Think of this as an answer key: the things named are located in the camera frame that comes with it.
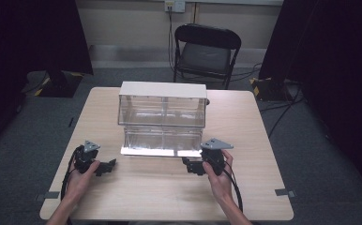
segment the clear acrylic box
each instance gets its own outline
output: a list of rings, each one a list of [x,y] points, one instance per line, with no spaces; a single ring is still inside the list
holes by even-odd
[[[203,84],[123,82],[118,124],[124,126],[122,154],[198,156],[205,126]]]

